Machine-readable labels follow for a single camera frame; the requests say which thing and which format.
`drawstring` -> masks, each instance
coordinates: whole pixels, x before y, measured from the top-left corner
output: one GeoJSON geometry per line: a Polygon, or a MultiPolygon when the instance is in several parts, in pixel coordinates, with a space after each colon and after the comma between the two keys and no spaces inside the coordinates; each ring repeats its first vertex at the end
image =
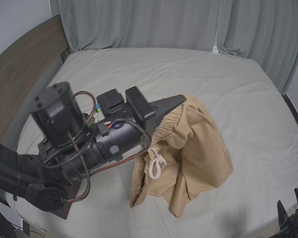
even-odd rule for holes
{"type": "Polygon", "coordinates": [[[156,152],[156,150],[154,148],[152,148],[153,152],[155,153],[155,159],[151,161],[150,163],[150,167],[149,167],[149,176],[150,178],[152,179],[158,179],[160,177],[160,174],[161,174],[161,169],[167,165],[167,162],[166,160],[156,152]],[[157,170],[157,173],[155,176],[153,176],[153,164],[155,163],[155,166],[156,166],[156,170],[157,170]]]}

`robotic arm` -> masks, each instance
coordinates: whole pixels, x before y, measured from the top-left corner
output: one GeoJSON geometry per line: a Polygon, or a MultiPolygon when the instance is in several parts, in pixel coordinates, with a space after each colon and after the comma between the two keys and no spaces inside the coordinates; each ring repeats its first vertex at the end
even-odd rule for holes
{"type": "Polygon", "coordinates": [[[126,103],[116,89],[97,96],[105,118],[88,126],[95,111],[95,98],[88,92],[73,94],[69,83],[45,89],[30,105],[30,113],[45,138],[38,144],[38,155],[19,155],[0,144],[0,188],[25,198],[43,211],[54,211],[66,202],[84,199],[90,190],[90,175],[107,162],[117,164],[146,152],[152,134],[163,117],[183,103],[183,95],[148,103],[141,92],[126,90],[126,103]],[[94,106],[87,120],[75,96],[87,94],[94,106]],[[142,150],[123,160],[122,154],[141,145],[142,150]],[[72,180],[87,178],[85,192],[67,199],[72,180]]]}

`fitted sheet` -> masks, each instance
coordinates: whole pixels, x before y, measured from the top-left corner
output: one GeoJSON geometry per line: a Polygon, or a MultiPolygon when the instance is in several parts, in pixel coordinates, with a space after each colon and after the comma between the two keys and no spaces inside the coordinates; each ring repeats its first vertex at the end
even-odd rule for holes
{"type": "MultiPolygon", "coordinates": [[[[298,127],[283,98],[251,59],[170,48],[114,48],[71,54],[50,85],[68,81],[73,92],[97,96],[137,86],[148,101],[190,94],[215,119],[231,153],[234,172],[219,188],[201,193],[177,219],[162,198],[147,196],[129,208],[134,161],[91,177],[86,199],[67,220],[24,199],[8,203],[26,221],[61,237],[239,237],[277,218],[280,199],[296,204],[298,127]]],[[[82,112],[91,100],[77,97],[82,112]]],[[[18,152],[38,153],[42,133],[27,120],[18,152]]],[[[85,189],[84,183],[78,193],[85,189]]]]}

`bed sheet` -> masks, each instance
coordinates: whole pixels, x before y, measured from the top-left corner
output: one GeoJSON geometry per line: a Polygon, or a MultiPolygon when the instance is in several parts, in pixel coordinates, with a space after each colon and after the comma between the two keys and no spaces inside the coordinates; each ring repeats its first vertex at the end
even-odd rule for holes
{"type": "MultiPolygon", "coordinates": [[[[147,196],[129,208],[134,161],[91,177],[88,197],[67,220],[24,199],[8,202],[26,221],[61,237],[239,237],[277,218],[276,203],[295,203],[298,127],[283,98],[251,59],[167,48],[115,48],[71,54],[51,81],[97,96],[137,86],[148,101],[199,97],[214,117],[231,153],[234,172],[219,188],[201,193],[177,219],[162,198],[147,196]]],[[[88,97],[77,97],[83,112],[88,97]]],[[[30,117],[18,152],[38,153],[42,133],[30,117]]],[[[83,184],[79,193],[85,189],[83,184]]]]}

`curtain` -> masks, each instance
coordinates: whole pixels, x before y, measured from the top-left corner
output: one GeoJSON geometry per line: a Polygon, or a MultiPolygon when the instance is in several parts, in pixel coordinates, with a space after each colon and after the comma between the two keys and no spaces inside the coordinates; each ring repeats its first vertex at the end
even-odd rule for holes
{"type": "Polygon", "coordinates": [[[298,0],[219,0],[217,48],[254,59],[283,94],[298,64],[298,0]]]}
{"type": "Polygon", "coordinates": [[[218,0],[58,0],[70,51],[167,47],[212,51],[218,0]]]}

